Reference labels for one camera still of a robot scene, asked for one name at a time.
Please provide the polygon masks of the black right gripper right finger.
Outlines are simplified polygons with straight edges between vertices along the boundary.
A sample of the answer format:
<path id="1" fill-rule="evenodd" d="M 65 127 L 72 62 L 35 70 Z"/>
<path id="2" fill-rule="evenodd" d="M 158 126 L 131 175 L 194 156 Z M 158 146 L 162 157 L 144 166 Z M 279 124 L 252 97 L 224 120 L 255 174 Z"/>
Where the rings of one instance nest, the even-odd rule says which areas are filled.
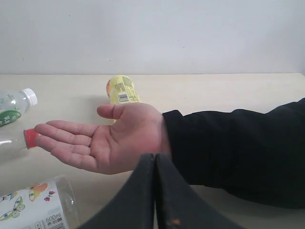
<path id="1" fill-rule="evenodd" d="M 207 204 L 164 154 L 155 156 L 154 194 L 160 229 L 242 228 Z"/>

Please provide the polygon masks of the open human hand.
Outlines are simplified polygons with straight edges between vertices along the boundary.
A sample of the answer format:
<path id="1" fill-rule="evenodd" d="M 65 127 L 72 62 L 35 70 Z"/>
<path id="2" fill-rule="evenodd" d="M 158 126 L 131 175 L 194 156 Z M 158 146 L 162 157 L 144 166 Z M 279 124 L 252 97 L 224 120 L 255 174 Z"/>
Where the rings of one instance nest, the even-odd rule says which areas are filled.
<path id="1" fill-rule="evenodd" d="M 36 145 L 64 164 L 106 175 L 135 169 L 143 154 L 171 156 L 165 120 L 152 105 L 105 104 L 97 113 L 115 123 L 48 121 L 35 126 Z"/>

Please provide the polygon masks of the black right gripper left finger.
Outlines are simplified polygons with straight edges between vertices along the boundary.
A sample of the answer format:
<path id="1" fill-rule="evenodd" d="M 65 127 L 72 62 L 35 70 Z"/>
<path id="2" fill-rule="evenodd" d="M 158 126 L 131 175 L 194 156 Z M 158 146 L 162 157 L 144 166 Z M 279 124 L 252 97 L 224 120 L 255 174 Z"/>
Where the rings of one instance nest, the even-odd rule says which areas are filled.
<path id="1" fill-rule="evenodd" d="M 152 229 L 154 224 L 154 156 L 144 154 L 110 202 L 81 229 Z"/>

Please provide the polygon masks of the black sleeved forearm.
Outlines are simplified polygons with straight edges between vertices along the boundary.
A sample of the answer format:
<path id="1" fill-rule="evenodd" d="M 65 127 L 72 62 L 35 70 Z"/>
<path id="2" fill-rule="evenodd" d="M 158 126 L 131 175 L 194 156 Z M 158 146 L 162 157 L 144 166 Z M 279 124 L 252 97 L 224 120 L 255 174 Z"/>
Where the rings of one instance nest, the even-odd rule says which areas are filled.
<path id="1" fill-rule="evenodd" d="M 172 162 L 190 185 L 281 207 L 305 206 L 305 102 L 268 113 L 163 114 Z"/>

